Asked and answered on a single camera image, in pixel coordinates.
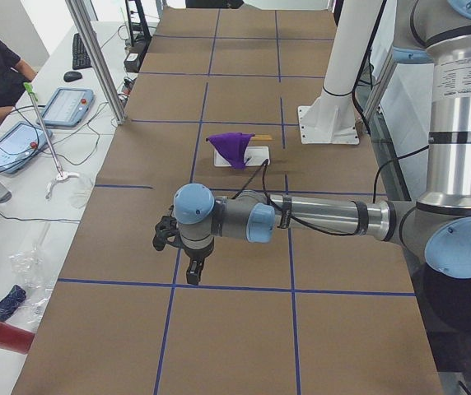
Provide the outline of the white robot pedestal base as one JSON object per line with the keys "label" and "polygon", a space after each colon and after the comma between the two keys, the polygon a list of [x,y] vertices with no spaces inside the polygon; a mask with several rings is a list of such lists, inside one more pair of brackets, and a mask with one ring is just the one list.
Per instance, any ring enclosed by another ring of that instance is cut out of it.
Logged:
{"label": "white robot pedestal base", "polygon": [[359,143],[352,98],[384,8],[382,0],[343,3],[321,94],[312,105],[298,108],[303,144]]}

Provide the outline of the black computer box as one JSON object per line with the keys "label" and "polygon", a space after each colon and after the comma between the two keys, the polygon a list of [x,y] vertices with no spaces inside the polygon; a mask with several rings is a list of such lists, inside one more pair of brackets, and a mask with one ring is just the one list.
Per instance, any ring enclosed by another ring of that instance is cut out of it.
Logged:
{"label": "black computer box", "polygon": [[138,41],[133,46],[126,48],[124,69],[126,72],[138,73],[147,53],[147,42]]}

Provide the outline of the red cylinder bottle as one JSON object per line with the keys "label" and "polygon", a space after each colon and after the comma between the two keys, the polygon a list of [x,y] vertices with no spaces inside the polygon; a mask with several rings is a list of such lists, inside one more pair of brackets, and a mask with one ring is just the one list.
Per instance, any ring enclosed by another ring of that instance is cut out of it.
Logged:
{"label": "red cylinder bottle", "polygon": [[0,321],[0,349],[27,354],[35,334]]}

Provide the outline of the near blue teach pendant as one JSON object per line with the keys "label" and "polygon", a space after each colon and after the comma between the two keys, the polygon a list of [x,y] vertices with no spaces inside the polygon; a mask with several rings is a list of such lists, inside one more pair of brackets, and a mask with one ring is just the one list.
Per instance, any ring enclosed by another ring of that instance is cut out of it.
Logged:
{"label": "near blue teach pendant", "polygon": [[0,137],[0,173],[13,174],[42,151],[52,139],[50,130],[44,132],[34,124],[19,122]]}

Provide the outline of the clear plastic bag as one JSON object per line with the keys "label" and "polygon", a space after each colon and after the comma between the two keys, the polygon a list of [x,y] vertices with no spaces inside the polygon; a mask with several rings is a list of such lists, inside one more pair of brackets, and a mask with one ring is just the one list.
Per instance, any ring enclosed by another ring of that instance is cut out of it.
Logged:
{"label": "clear plastic bag", "polygon": [[9,257],[16,283],[26,292],[26,300],[19,308],[18,319],[36,332],[54,289],[54,270],[44,249],[49,222],[30,226],[19,249]]}

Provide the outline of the reacher grabber stick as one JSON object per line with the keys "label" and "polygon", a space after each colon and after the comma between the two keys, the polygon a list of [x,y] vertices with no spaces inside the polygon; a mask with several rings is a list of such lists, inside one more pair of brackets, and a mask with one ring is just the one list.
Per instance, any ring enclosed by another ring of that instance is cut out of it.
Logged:
{"label": "reacher grabber stick", "polygon": [[81,175],[77,172],[70,172],[70,171],[66,171],[66,170],[63,169],[63,167],[60,163],[60,160],[58,158],[58,155],[56,153],[56,150],[54,148],[54,145],[51,141],[49,131],[48,131],[47,127],[45,126],[42,114],[40,112],[39,106],[38,106],[36,98],[35,98],[35,93],[33,92],[33,87],[32,87],[30,82],[24,82],[23,86],[25,88],[25,91],[26,91],[27,95],[30,97],[31,105],[33,106],[33,108],[35,110],[35,113],[36,113],[37,122],[38,122],[41,130],[44,132],[44,136],[45,136],[48,148],[50,150],[51,156],[54,160],[55,168],[57,170],[56,176],[48,183],[47,188],[46,188],[45,199],[50,200],[51,197],[52,197],[53,189],[54,189],[55,185],[60,184],[62,182],[65,182],[70,178],[72,178],[72,179],[81,178]]}

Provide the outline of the black keyboard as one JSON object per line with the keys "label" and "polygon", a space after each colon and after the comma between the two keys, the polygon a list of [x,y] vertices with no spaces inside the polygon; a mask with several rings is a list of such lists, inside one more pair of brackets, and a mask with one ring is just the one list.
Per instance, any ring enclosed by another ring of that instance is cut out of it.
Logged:
{"label": "black keyboard", "polygon": [[91,67],[91,59],[79,33],[72,37],[72,69],[82,70]]}

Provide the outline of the black computer mouse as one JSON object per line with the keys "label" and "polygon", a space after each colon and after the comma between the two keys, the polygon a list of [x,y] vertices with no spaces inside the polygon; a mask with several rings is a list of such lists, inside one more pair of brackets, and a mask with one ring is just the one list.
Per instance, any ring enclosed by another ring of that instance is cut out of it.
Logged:
{"label": "black computer mouse", "polygon": [[78,71],[68,71],[68,72],[65,72],[63,75],[63,80],[65,82],[74,82],[74,81],[81,80],[82,78],[83,78],[83,75]]}

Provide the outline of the far blue teach pendant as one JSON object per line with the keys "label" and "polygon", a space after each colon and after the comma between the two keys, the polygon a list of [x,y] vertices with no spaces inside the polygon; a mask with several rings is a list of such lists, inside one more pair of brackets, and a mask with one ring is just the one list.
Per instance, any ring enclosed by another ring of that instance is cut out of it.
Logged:
{"label": "far blue teach pendant", "polygon": [[40,111],[48,128],[72,128],[86,116],[95,99],[91,89],[59,87]]}

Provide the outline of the blue teach pendant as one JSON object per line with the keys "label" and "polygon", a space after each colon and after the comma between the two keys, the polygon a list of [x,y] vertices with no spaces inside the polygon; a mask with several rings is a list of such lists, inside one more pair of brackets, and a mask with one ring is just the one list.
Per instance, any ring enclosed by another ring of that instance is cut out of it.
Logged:
{"label": "blue teach pendant", "polygon": [[13,174],[42,151],[52,139],[50,130],[44,132],[34,124],[19,122],[0,137],[0,173]]}
{"label": "blue teach pendant", "polygon": [[91,89],[59,87],[40,111],[48,128],[72,128],[86,116],[95,99]]}

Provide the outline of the aluminium frame post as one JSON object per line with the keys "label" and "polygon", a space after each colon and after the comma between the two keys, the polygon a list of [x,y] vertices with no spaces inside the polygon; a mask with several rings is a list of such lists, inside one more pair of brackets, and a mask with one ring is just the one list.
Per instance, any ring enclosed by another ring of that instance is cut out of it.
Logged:
{"label": "aluminium frame post", "polygon": [[67,4],[78,33],[82,37],[82,42],[89,54],[92,67],[96,72],[96,77],[112,110],[115,121],[118,125],[122,125],[126,119],[124,106],[115,90],[110,70],[108,69],[104,54],[100,49],[86,6],[83,1],[79,0],[66,0],[65,3]]}

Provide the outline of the white wooden towel rack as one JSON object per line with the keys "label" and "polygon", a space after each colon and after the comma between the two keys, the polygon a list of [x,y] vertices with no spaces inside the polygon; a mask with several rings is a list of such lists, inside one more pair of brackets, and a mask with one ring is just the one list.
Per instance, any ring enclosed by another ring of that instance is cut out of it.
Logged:
{"label": "white wooden towel rack", "polygon": [[[246,167],[259,166],[265,160],[269,160],[269,148],[267,146],[253,146],[254,142],[270,142],[273,137],[269,134],[255,134],[251,138],[249,145],[245,150]],[[231,167],[233,168],[214,148],[213,164],[216,167]]]}

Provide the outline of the purple towel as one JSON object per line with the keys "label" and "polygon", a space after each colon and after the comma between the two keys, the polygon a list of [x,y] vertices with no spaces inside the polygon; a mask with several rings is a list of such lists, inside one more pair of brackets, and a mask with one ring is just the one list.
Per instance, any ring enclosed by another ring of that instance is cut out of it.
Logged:
{"label": "purple towel", "polygon": [[246,167],[245,150],[254,136],[254,133],[225,132],[211,135],[206,141],[210,142],[234,169],[242,170]]}

